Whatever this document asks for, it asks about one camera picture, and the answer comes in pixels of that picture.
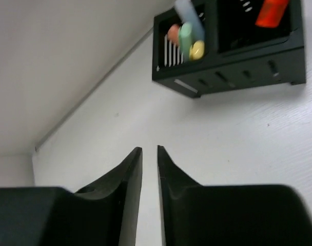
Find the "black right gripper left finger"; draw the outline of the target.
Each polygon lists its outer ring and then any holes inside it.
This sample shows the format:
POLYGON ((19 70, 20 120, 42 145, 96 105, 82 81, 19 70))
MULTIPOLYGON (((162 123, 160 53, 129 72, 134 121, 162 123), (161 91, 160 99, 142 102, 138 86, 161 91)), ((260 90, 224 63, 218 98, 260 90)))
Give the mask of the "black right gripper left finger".
POLYGON ((72 193, 0 188, 0 245, 135 245, 142 149, 72 193))

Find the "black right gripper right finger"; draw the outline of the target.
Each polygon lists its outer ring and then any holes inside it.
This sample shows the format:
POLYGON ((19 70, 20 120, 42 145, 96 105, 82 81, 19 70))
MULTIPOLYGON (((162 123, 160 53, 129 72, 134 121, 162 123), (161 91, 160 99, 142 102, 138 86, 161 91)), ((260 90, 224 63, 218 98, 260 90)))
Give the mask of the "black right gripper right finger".
POLYGON ((158 146, 163 245, 312 245, 312 219, 282 184, 204 186, 158 146))

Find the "yellow pastel highlighter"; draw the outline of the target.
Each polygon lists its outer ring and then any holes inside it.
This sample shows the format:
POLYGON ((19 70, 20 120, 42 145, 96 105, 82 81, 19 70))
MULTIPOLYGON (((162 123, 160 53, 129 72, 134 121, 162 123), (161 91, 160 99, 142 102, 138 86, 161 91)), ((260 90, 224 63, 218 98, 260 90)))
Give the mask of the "yellow pastel highlighter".
POLYGON ((189 50, 189 60, 199 60, 204 56, 205 44, 202 40, 196 41, 189 50))

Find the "mint green pastel highlighter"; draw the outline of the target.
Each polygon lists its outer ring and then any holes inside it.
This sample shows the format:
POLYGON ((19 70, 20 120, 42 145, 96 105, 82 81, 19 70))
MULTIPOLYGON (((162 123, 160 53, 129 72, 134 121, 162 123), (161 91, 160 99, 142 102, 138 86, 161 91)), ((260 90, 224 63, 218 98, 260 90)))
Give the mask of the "mint green pastel highlighter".
POLYGON ((192 24, 185 22, 179 28, 179 45, 183 54, 184 62, 188 62, 191 59, 192 41, 192 24))

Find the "orange pastel highlighter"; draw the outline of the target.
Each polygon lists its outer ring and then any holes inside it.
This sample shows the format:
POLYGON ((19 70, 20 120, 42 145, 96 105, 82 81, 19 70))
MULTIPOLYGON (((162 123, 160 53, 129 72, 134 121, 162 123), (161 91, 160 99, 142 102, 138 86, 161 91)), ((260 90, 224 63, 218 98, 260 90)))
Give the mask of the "orange pastel highlighter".
POLYGON ((171 41, 173 44, 175 44, 176 46, 180 45, 179 31, 180 31, 180 26, 177 24, 173 24, 167 32, 167 39, 171 41))

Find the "blue pastel highlighter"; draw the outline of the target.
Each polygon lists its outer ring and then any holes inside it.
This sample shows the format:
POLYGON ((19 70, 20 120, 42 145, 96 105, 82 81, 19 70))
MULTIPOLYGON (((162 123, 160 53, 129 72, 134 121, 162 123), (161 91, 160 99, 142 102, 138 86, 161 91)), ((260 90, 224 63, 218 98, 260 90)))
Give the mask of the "blue pastel highlighter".
POLYGON ((193 3, 189 0, 176 0, 174 9, 182 22, 192 25, 194 39, 205 41, 205 30, 193 3))

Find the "black highlighter orange cap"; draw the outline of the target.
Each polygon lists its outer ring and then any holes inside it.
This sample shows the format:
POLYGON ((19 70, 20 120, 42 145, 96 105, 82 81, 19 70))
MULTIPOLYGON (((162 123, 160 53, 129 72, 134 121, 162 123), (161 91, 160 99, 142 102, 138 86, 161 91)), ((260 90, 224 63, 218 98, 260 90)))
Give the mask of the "black highlighter orange cap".
POLYGON ((289 0, 265 0, 255 25, 262 28, 276 28, 285 13, 289 0))

